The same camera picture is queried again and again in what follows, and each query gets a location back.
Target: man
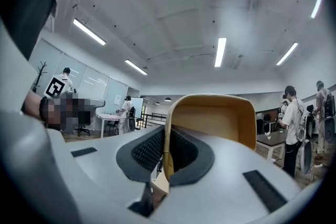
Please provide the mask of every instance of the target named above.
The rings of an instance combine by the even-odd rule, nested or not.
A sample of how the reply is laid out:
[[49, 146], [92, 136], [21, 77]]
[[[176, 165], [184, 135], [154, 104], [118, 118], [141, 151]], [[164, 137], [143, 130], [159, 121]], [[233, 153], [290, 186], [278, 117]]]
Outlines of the man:
[[288, 106], [288, 102], [284, 101], [280, 106], [280, 113], [285, 114], [287, 106]]
[[318, 93], [316, 95], [316, 110], [314, 112], [314, 115], [319, 114], [319, 139], [318, 139], [318, 147], [317, 147], [317, 155], [315, 156], [316, 160], [323, 159], [324, 153], [327, 150], [328, 142], [324, 139], [324, 99], [331, 95], [331, 92], [328, 89], [324, 88], [324, 83], [322, 81], [318, 81], [316, 83], [316, 87], [318, 90]]
[[301, 116], [304, 113], [303, 102], [296, 97], [296, 90], [293, 86], [285, 88], [285, 96], [290, 101], [286, 108], [283, 119], [279, 119], [279, 124], [282, 128], [287, 129], [286, 147], [285, 147], [285, 161], [283, 165], [291, 177], [295, 175], [296, 156], [302, 144], [298, 139], [300, 133]]
[[70, 91], [70, 90], [72, 91], [72, 80], [69, 79], [69, 75], [70, 75], [70, 68], [66, 67], [63, 70], [63, 74], [59, 74], [59, 75], [55, 76], [57, 79], [59, 79], [59, 80], [61, 80], [65, 83], [65, 86], [62, 90], [62, 93]]
[[128, 132], [127, 118], [130, 113], [130, 109], [133, 107], [131, 102], [132, 98], [128, 95], [125, 98], [125, 103], [122, 105], [121, 109], [117, 110], [117, 113], [121, 112], [121, 117], [119, 121], [119, 134], [125, 134]]

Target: black railing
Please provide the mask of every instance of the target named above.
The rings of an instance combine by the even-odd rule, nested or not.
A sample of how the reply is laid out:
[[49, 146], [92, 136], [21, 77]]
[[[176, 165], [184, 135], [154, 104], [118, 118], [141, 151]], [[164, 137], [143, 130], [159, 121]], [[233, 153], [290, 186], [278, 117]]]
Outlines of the black railing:
[[137, 120], [136, 128], [139, 130], [156, 125], [164, 125], [164, 122], [166, 122], [166, 118], [167, 115], [165, 114], [141, 114], [141, 119]]

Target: whiteboard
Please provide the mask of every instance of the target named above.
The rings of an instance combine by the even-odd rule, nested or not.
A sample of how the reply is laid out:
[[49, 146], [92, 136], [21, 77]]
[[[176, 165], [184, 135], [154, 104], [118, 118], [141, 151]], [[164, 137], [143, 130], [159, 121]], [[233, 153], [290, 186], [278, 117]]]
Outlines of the whiteboard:
[[141, 118], [142, 106], [143, 106], [143, 98], [132, 97], [131, 102], [133, 103], [133, 106], [135, 108], [135, 117], [140, 119]]

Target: wooden floor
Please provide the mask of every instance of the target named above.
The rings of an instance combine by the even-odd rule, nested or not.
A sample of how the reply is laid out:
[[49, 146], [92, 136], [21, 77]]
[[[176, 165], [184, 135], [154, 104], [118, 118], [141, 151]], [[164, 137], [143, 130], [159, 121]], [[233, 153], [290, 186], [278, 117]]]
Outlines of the wooden floor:
[[[85, 133], [82, 133], [80, 137], [77, 134], [64, 134], [63, 137], [66, 142], [97, 139], [97, 138], [100, 138], [100, 131], [94, 131], [94, 132], [91, 131], [91, 136]], [[104, 133], [104, 137], [108, 137], [108, 132]], [[313, 146], [314, 146], [313, 157], [316, 155], [315, 154], [315, 150], [317, 148], [316, 141], [317, 141], [317, 137], [315, 136], [313, 138]], [[323, 167], [319, 167], [319, 168], [313, 167], [312, 168], [311, 171], [312, 171], [314, 178], [312, 178], [311, 173], [304, 175], [299, 169], [299, 156], [300, 156], [300, 151], [299, 151], [298, 156], [297, 156], [297, 169], [296, 169], [295, 181], [298, 183], [298, 185], [302, 189], [308, 186], [312, 180], [314, 181], [314, 180], [318, 180], [324, 177], [328, 169], [327, 167], [330, 165], [332, 161], [332, 158], [335, 152], [335, 145], [336, 145], [336, 139], [334, 139], [331, 143], [329, 143], [328, 150], [324, 155], [323, 161], [316, 162], [314, 158], [312, 158], [312, 166], [314, 164], [320, 164], [320, 163], [324, 165]], [[256, 153], [266, 158], [268, 150], [262, 146], [257, 145]], [[280, 149], [279, 148], [275, 149], [273, 152], [273, 158], [278, 159], [279, 154], [280, 154]], [[281, 159], [278, 159], [277, 161], [274, 162], [274, 164], [279, 166], [280, 168], [284, 166], [285, 151], [283, 154], [284, 155], [282, 156]]]

